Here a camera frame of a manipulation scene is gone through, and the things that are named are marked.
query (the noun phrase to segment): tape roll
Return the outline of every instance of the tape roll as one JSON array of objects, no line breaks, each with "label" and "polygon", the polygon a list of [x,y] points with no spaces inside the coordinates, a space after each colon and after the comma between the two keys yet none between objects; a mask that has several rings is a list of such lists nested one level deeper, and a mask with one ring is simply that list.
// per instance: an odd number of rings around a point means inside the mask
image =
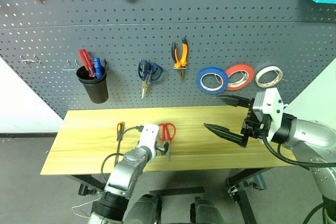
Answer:
[{"label": "tape roll", "polygon": [[[275,71],[275,73],[277,73],[277,77],[271,81],[271,82],[267,82],[267,83],[260,83],[259,79],[261,78],[261,76],[263,76],[264,74],[268,73],[268,72],[272,72]],[[259,87],[261,88],[269,88],[274,86],[275,84],[277,84],[278,82],[280,82],[282,79],[282,71],[280,68],[276,67],[276,66],[270,66],[267,68],[264,68],[262,70],[260,70],[257,75],[256,75],[256,83]]]},{"label": "tape roll", "polygon": [[227,76],[230,78],[231,75],[234,73],[241,72],[243,74],[243,77],[236,82],[228,83],[226,90],[234,91],[238,89],[242,89],[243,87],[247,86],[254,77],[254,71],[253,68],[247,64],[238,64],[233,67],[230,67],[225,71]]},{"label": "tape roll", "polygon": [[[219,87],[208,88],[207,86],[204,85],[202,80],[205,76],[209,74],[214,74],[216,78],[219,77],[220,83],[221,83]],[[202,90],[203,92],[207,94],[219,94],[219,93],[222,93],[226,89],[229,83],[229,77],[227,76],[227,74],[225,73],[223,69],[209,67],[209,68],[202,69],[200,72],[198,72],[196,82],[197,82],[198,88]]]}]

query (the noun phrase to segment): blue screwdriver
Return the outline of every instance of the blue screwdriver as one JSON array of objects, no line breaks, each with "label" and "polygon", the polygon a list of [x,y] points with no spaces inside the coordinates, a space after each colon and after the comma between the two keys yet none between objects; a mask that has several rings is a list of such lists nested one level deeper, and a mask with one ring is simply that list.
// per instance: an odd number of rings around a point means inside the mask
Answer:
[{"label": "blue screwdriver", "polygon": [[93,62],[94,68],[96,69],[96,77],[99,79],[102,76],[100,59],[98,57],[94,57]]}]

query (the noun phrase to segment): black pen holder cup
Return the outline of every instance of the black pen holder cup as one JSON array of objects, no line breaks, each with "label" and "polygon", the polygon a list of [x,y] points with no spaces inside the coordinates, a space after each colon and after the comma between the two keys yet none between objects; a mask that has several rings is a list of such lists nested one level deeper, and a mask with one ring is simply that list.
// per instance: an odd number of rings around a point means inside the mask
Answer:
[{"label": "black pen holder cup", "polygon": [[84,88],[93,103],[103,103],[109,98],[105,68],[101,67],[101,71],[103,75],[99,79],[89,77],[89,72],[85,67],[80,67],[76,72],[78,80],[84,85]]}]

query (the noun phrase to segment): blue scissors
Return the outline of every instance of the blue scissors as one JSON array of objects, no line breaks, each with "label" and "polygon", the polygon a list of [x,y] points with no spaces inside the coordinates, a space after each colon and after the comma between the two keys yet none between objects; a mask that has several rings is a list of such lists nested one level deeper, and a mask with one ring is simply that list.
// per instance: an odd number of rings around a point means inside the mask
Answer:
[{"label": "blue scissors", "polygon": [[150,63],[148,60],[140,60],[138,67],[138,75],[142,80],[141,98],[147,93],[150,83],[156,82],[160,79],[163,68],[155,63]]}]

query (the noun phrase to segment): blue tape roll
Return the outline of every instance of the blue tape roll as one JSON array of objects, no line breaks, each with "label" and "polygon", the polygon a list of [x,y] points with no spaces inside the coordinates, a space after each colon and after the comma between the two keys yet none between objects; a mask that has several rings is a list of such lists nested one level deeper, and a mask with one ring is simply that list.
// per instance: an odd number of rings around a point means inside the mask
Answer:
[{"label": "blue tape roll", "polygon": [[[214,88],[214,89],[206,87],[202,82],[202,78],[208,74],[216,74],[222,80],[222,84],[218,88]],[[202,90],[203,92],[207,94],[219,94],[219,93],[222,93],[224,90],[226,90],[226,87],[229,83],[229,77],[227,76],[227,74],[225,73],[223,69],[209,67],[209,68],[202,69],[200,72],[198,72],[196,82],[197,82],[198,88]]]}]

